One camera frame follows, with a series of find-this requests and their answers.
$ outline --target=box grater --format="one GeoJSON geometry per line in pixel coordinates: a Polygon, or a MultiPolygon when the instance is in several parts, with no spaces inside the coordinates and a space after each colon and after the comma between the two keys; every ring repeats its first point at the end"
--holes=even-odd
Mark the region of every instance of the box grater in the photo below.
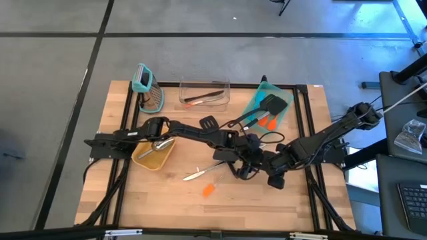
{"type": "Polygon", "coordinates": [[[142,93],[139,110],[144,113],[157,113],[163,107],[165,93],[159,87],[151,70],[143,63],[138,64],[133,76],[132,90],[142,93]]]}

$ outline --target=wooden tabletop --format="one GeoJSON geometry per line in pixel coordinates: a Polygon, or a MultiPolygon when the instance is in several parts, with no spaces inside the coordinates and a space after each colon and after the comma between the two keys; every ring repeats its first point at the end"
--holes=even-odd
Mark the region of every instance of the wooden tabletop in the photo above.
{"type": "MultiPolygon", "coordinates": [[[[99,130],[112,133],[119,129],[125,105],[128,81],[112,81],[99,130]]],[[[140,113],[138,125],[155,116],[166,116],[182,123],[199,127],[199,120],[213,115],[221,125],[242,114],[255,89],[231,89],[227,110],[220,113],[185,111],[178,101],[177,87],[164,87],[165,105],[160,113],[140,113]]],[[[320,85],[308,85],[310,104],[316,131],[330,125],[328,104],[324,89],[320,85]]],[[[131,109],[135,104],[133,95],[131,109]]],[[[308,135],[304,100],[300,96],[304,129],[308,135]]],[[[127,126],[131,124],[130,111],[127,126]]],[[[277,131],[286,136],[288,143],[298,136],[298,124],[294,103],[291,104],[277,131]]],[[[274,151],[276,144],[265,149],[274,151]]],[[[149,171],[131,162],[120,226],[158,227],[180,229],[227,229],[263,231],[312,231],[308,191],[304,171],[289,171],[285,174],[285,188],[274,189],[267,185],[268,176],[262,172],[249,181],[236,179],[226,166],[208,172],[192,181],[182,181],[196,171],[215,163],[214,153],[203,143],[177,138],[169,159],[159,171],[149,171]],[[203,188],[216,179],[224,177],[217,189],[208,198],[203,198],[203,188]]],[[[102,159],[87,173],[85,185],[75,222],[86,220],[102,200],[107,188],[111,159],[102,159]]],[[[328,199],[344,221],[355,227],[346,184],[342,172],[334,165],[323,164],[328,199]]],[[[318,201],[320,225],[324,218],[318,201]]],[[[115,199],[111,202],[107,223],[112,222],[115,199]]]]}

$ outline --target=clear plastic container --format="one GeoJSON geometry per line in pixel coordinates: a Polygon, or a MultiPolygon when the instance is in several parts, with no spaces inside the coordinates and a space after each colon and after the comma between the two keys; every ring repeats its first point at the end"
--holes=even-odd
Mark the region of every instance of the clear plastic container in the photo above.
{"type": "MultiPolygon", "coordinates": [[[[258,130],[261,133],[275,131],[277,129],[277,126],[279,126],[280,123],[282,122],[283,116],[285,115],[286,111],[288,111],[292,101],[294,100],[294,96],[292,94],[276,87],[275,85],[272,85],[266,81],[263,81],[262,83],[260,83],[260,86],[256,90],[255,95],[252,97],[251,101],[249,102],[248,106],[245,108],[245,111],[242,113],[242,115],[244,115],[249,111],[257,109],[259,107],[259,102],[262,99],[264,99],[264,97],[267,97],[269,94],[276,95],[281,99],[285,100],[288,106],[278,114],[276,118],[276,127],[274,129],[271,129],[271,130],[267,129],[268,123],[275,118],[275,116],[271,116],[271,115],[268,116],[268,123],[264,127],[261,127],[259,124],[255,124],[250,129],[258,130]]],[[[254,120],[256,117],[259,117],[260,115],[263,115],[264,113],[265,111],[258,111],[257,113],[249,116],[248,118],[243,120],[243,122],[245,123],[244,125],[248,124],[250,121],[254,120]]]]}
{"type": "Polygon", "coordinates": [[[225,111],[229,101],[228,79],[198,79],[179,83],[179,102],[187,111],[225,111]]]}

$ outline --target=keyboard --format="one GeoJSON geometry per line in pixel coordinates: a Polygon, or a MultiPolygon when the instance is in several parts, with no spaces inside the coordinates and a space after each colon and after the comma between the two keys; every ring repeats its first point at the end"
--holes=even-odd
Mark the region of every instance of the keyboard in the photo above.
{"type": "Polygon", "coordinates": [[[398,190],[409,230],[427,235],[427,183],[399,183],[398,190]]]}

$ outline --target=gray floor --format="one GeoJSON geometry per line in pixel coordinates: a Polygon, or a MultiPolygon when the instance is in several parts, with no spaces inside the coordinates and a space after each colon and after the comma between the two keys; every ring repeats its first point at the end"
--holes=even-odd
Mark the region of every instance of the gray floor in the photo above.
{"type": "MultiPolygon", "coordinates": [[[[96,32],[106,6],[107,0],[4,0],[0,31],[96,32]]],[[[405,33],[389,2],[301,0],[282,17],[278,11],[266,0],[116,0],[107,32],[405,33]]],[[[0,137],[26,154],[0,162],[0,231],[32,226],[94,41],[0,38],[0,137]]],[[[379,96],[360,89],[362,81],[378,81],[380,71],[402,69],[417,57],[409,39],[104,39],[47,227],[73,224],[89,155],[83,140],[97,131],[109,82],[130,80],[139,62],[159,81],[227,77],[257,83],[265,74],[273,83],[321,84],[335,116],[379,96]]],[[[346,140],[364,147],[384,137],[381,125],[351,132],[346,140]]]]}

